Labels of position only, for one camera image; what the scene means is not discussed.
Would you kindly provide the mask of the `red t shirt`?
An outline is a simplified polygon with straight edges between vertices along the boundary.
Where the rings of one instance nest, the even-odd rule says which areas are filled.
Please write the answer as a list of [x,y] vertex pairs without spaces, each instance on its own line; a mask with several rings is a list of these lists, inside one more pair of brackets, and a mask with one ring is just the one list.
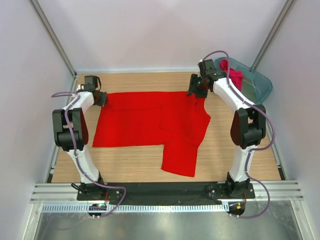
[[117,92],[101,108],[92,146],[163,146],[163,171],[194,177],[211,117],[185,91]]

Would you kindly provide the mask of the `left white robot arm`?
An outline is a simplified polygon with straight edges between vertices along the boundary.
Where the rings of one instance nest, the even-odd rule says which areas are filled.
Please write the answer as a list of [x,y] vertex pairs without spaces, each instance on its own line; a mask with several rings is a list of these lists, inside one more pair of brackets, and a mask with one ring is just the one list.
[[101,200],[106,187],[99,170],[95,167],[88,150],[89,131],[85,120],[86,111],[92,106],[103,107],[108,101],[101,91],[101,80],[96,75],[86,75],[84,83],[76,91],[62,91],[51,97],[71,97],[69,104],[52,112],[54,142],[73,160],[80,176],[79,186],[73,187],[95,200]]

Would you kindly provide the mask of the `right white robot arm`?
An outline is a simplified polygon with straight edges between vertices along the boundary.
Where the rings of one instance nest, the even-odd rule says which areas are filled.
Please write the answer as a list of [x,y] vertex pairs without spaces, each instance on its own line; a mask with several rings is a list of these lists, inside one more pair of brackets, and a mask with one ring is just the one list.
[[187,95],[206,98],[208,91],[218,95],[233,111],[230,137],[235,145],[234,159],[225,181],[225,194],[240,198],[249,189],[253,155],[266,136],[266,109],[248,100],[227,73],[217,71],[213,60],[198,63],[199,74],[190,77]]

